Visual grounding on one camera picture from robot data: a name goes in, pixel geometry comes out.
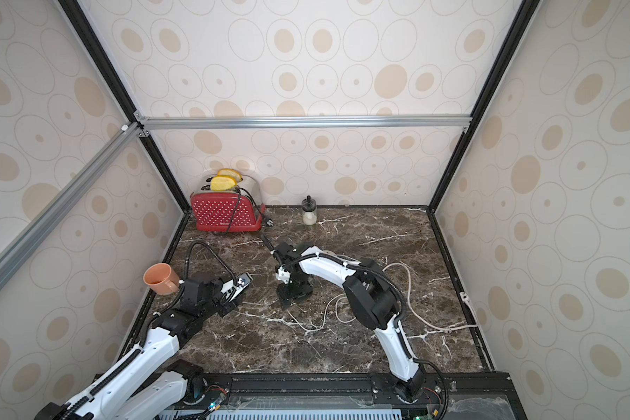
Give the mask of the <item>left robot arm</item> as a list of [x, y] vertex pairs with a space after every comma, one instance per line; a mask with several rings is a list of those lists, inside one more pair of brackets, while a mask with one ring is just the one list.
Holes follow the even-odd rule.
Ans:
[[188, 247], [175, 297], [164, 310], [154, 313], [131, 351], [79, 394], [64, 404], [47, 404], [35, 418], [152, 419], [185, 397], [194, 376], [175, 370], [161, 374], [144, 390], [140, 387], [201, 331], [206, 320], [238, 308], [252, 282], [249, 274], [234, 273], [215, 251], [211, 254], [229, 274], [228, 280], [208, 273], [190, 274], [197, 246], [212, 250], [204, 241]]

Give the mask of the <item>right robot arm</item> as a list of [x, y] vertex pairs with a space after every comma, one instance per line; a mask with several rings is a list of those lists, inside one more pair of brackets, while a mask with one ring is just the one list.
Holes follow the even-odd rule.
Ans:
[[408, 317], [409, 303], [401, 290], [373, 259], [360, 261], [338, 257], [303, 243], [297, 247], [285, 243], [273, 245], [265, 234], [262, 242], [278, 263], [276, 287], [283, 309], [309, 299], [313, 278], [322, 278], [344, 291], [355, 319], [374, 332], [381, 343], [395, 377], [395, 393], [405, 403], [413, 404], [425, 390], [427, 367], [434, 370], [439, 390], [435, 419], [443, 419], [450, 405], [450, 391], [442, 371], [429, 360], [414, 355], [402, 322]]

